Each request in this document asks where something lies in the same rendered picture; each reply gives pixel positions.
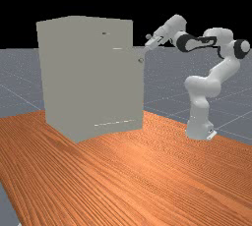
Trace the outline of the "pale grey cabinet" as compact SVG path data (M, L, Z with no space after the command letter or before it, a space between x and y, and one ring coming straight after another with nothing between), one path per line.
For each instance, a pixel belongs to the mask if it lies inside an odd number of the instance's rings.
M131 20L69 16L36 31L47 124L74 142L142 128L144 56Z

